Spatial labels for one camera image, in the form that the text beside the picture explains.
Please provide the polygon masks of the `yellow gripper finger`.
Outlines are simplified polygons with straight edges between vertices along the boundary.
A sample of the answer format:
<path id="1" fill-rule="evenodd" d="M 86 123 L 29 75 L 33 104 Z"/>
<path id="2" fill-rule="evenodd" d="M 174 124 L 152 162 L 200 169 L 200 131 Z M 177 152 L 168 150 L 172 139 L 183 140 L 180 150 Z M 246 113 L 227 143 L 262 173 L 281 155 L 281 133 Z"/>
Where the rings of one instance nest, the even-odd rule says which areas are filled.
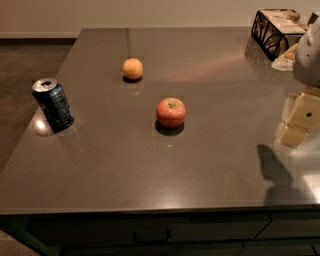
<path id="1" fill-rule="evenodd" d="M 320 124 L 320 97 L 307 92 L 289 95 L 282 112 L 278 143 L 298 147 Z"/>

